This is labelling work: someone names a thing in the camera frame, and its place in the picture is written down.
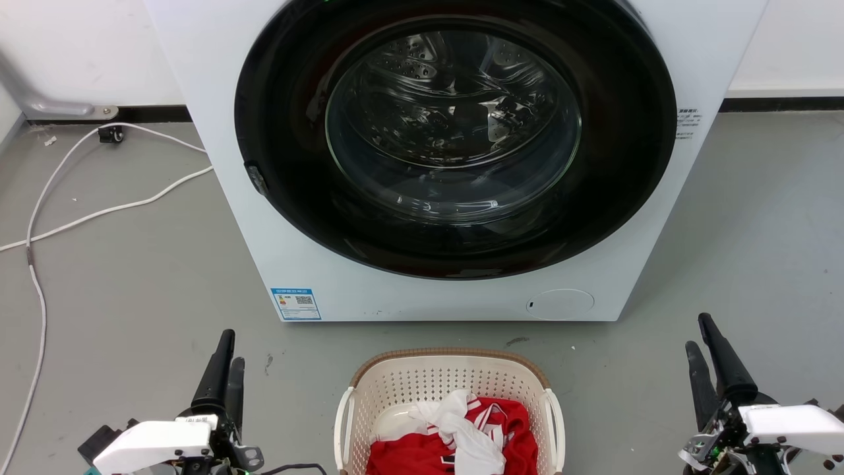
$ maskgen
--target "red clothing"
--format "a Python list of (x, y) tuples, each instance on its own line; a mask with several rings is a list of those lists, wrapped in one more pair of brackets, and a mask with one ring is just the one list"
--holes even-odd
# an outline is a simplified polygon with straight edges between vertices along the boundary
[[(481, 432), (492, 434), (501, 426), (506, 459), (503, 475), (537, 475), (539, 448), (530, 431), (528, 410), (518, 401), (478, 398), (480, 405), (469, 404), (466, 419)], [(407, 434), (399, 440), (372, 444), (367, 475), (442, 475), (453, 473), (454, 449), (443, 444), (436, 432), (428, 435)]]

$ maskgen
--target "white basket handle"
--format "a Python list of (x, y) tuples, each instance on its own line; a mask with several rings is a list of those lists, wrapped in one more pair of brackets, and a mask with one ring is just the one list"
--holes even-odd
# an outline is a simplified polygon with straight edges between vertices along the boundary
[(555, 473), (563, 471), (565, 464), (565, 425), (563, 424), (563, 410), (557, 396), (548, 388), (545, 390), (545, 410), (548, 414), (549, 428), (555, 427), (557, 432), (551, 445), (551, 459), (555, 461)]
[[(354, 398), (352, 398), (354, 387), (350, 386), (343, 397), (340, 398), (340, 405), (337, 408), (337, 417), (334, 419), (334, 461), (337, 463), (337, 470), (344, 470), (349, 463), (349, 439), (352, 434), (352, 412), (354, 410)], [(343, 430), (343, 417), (346, 408), (349, 409), (349, 417), (346, 420), (346, 429)]]

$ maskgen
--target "blue and white sticker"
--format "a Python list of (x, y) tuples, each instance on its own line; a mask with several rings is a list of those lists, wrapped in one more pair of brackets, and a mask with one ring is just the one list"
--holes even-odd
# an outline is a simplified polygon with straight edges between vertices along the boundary
[(314, 292), (309, 288), (274, 288), (273, 300), (285, 320), (321, 320)]

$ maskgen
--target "front-loading washing machine door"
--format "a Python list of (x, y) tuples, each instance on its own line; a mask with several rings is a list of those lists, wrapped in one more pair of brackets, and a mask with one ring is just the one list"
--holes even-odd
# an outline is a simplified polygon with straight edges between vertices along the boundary
[(668, 164), (676, 107), (617, 2), (292, 0), (246, 59), (235, 125), (257, 191), (321, 245), (483, 279), (624, 224)]

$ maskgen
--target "laundry basket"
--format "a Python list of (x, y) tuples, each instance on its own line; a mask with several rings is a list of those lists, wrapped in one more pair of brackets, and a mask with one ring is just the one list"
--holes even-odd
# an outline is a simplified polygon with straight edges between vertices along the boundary
[(383, 415), (417, 401), (439, 401), (459, 389), (521, 402), (539, 448), (538, 475), (562, 471), (565, 429), (560, 403), (535, 364), (508, 352), (426, 348), (380, 354), (355, 373), (334, 421), (334, 460), (340, 475), (366, 474), (370, 444)]

